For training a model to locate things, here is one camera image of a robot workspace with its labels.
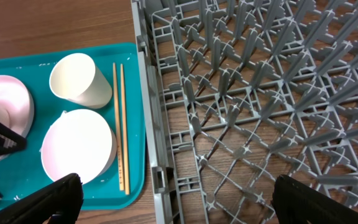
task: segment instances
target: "plastic dish rack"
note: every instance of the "plastic dish rack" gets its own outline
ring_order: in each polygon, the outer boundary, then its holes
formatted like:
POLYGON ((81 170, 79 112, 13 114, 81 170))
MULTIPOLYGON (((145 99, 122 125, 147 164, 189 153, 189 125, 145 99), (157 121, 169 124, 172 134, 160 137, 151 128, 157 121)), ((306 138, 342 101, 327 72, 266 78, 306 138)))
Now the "plastic dish rack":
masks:
POLYGON ((277 222, 279 174, 358 211, 358 1, 132 12, 157 223, 277 222))

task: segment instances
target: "wooden chopstick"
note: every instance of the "wooden chopstick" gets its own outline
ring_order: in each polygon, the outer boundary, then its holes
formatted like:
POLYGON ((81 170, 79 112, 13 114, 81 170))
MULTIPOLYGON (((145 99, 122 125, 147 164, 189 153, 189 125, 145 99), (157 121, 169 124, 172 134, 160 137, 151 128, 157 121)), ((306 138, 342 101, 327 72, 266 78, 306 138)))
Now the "wooden chopstick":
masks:
POLYGON ((124 181, 125 194, 131 192, 129 188, 129 167, 128 167, 128 138, 127 138, 127 109, 125 102, 125 81, 124 81, 124 65, 121 64, 121 108, 122 108, 122 142, 124 150, 124 181))
POLYGON ((118 102, 118 84, 116 64, 112 64, 112 74, 114 82, 114 111, 116 112, 116 137, 117 137, 117 157, 118 157, 118 177, 119 190, 124 190, 124 166, 122 164, 122 147, 121 147, 121 122, 119 119, 119 102, 118 102))

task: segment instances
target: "table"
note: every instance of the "table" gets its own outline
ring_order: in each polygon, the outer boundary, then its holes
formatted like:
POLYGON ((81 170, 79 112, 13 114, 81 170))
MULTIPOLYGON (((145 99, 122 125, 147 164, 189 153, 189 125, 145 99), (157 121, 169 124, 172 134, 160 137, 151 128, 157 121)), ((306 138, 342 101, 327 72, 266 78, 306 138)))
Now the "table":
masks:
MULTIPOLYGON (((135 42, 131 2, 0 0, 0 58, 135 42)), ((122 210, 81 212, 77 223, 155 223, 147 159, 143 192, 122 210)))

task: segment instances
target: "white bowl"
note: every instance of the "white bowl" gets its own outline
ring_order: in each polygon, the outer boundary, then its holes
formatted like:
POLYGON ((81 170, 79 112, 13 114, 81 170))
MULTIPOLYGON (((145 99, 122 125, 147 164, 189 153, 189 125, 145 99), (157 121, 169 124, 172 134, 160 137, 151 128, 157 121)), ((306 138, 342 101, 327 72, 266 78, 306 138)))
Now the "white bowl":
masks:
POLYGON ((116 136, 98 113, 81 109, 63 113, 49 128, 41 161, 53 181, 77 173, 83 184, 105 172, 117 153, 116 136))

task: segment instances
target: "pair of chopsticks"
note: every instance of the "pair of chopsticks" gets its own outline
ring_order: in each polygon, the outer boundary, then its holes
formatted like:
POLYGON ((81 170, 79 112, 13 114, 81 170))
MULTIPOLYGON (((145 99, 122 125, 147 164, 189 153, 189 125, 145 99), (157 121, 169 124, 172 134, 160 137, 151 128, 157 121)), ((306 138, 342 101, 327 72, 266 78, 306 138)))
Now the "pair of chopsticks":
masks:
POLYGON ((128 138, 127 138, 127 111, 125 101, 125 81, 124 65, 121 64, 121 109, 122 109, 122 142, 121 147, 121 124, 119 119, 119 102, 118 102, 118 85, 116 64, 112 64, 112 73, 114 78, 114 110, 116 112, 116 135, 117 135, 117 154, 118 154, 118 173, 119 173, 119 190, 125 190, 129 195, 129 167, 128 167, 128 138), (124 165, 122 165, 122 150, 124 150, 124 165))

